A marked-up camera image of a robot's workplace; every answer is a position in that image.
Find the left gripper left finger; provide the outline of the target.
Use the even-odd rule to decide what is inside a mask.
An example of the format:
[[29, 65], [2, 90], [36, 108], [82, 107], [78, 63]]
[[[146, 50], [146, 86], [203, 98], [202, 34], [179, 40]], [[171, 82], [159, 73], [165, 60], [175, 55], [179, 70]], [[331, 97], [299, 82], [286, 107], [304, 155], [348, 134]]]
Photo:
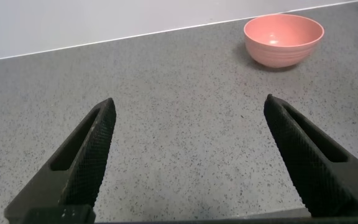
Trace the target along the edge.
[[6, 207], [8, 222], [93, 223], [115, 123], [112, 98], [94, 106]]

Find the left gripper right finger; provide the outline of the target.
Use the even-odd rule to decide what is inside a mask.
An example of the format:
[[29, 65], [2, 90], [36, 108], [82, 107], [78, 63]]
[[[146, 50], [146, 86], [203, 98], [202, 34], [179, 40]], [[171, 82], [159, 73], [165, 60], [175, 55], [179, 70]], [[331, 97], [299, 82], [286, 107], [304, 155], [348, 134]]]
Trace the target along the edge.
[[264, 116], [291, 181], [314, 217], [358, 217], [358, 159], [283, 99]]

